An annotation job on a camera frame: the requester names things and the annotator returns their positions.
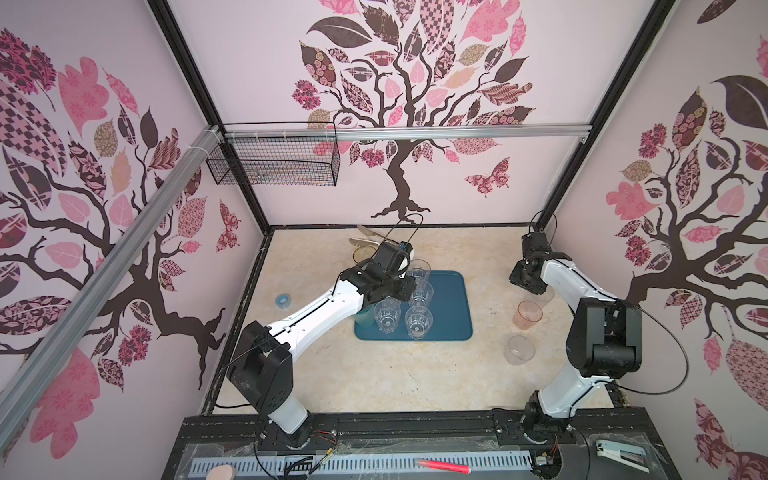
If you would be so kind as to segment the clear glass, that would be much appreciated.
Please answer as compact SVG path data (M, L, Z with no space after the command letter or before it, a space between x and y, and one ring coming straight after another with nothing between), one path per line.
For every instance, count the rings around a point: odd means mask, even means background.
M431 310L424 306L412 306L405 314L407 334L411 339L421 340L434 324Z
M409 276L424 282L429 281L431 272L431 265L423 259L412 260L407 271Z
M374 306L374 319L383 334L394 333L401 318L401 302L395 298L385 298Z
M415 281L415 289L411 295L410 303L412 305L428 307L434 296L434 288L422 278Z

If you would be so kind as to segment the pink transparent cup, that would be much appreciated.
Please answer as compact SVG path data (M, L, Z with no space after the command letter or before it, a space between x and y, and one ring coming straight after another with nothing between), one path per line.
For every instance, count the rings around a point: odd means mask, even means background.
M529 330L543 318L541 307L533 301L522 301L518 304L513 316L514 325L521 330Z

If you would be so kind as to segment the teal plastic tray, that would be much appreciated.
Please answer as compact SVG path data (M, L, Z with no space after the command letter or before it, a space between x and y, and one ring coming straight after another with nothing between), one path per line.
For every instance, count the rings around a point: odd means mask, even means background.
M429 309L434 324L423 338L424 342L467 341L473 335L471 313L464 277L457 271L437 270L429 277L435 292ZM401 305L401 322L394 333L383 334L376 322L368 328L354 324L354 334L362 341L413 342L406 330L404 316L408 304Z

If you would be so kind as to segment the yellow transparent cup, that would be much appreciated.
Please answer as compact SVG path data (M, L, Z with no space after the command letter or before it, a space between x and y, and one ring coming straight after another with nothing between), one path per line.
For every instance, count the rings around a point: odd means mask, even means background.
M376 250L376 247L370 245L357 247L352 256L354 263L359 264L364 260L372 258L375 255Z

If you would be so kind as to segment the green textured plastic cup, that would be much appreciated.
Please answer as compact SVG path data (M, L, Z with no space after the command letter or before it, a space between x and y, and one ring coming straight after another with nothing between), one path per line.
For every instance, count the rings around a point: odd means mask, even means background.
M368 328L375 323L373 307L369 306L354 316L354 322L360 328Z

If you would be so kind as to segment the clear glass near right arm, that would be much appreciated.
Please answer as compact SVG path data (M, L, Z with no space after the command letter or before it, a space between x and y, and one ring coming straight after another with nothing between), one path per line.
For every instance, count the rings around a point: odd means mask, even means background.
M526 336L512 336L506 344L504 357L513 366L524 365L535 357L534 343Z

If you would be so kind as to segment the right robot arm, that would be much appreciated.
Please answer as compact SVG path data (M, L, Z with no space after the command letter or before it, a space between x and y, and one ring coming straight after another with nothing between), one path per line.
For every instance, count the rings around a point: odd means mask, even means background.
M510 283L534 295L551 289L573 319L566 337L567 361L556 377L526 402L521 428L541 442L568 428L577 409L597 389L637 371L642 363L642 312L606 293L572 259L552 249L542 231L521 237L522 259Z

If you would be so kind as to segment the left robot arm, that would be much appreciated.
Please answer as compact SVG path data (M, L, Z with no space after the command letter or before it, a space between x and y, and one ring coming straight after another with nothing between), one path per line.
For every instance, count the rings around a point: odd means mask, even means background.
M371 258L343 270L302 309L269 325L246 325L226 367L227 380L287 436L308 433L311 414L293 393L294 362L348 317L383 300L408 300L416 287L407 274L413 257L410 243L384 240Z

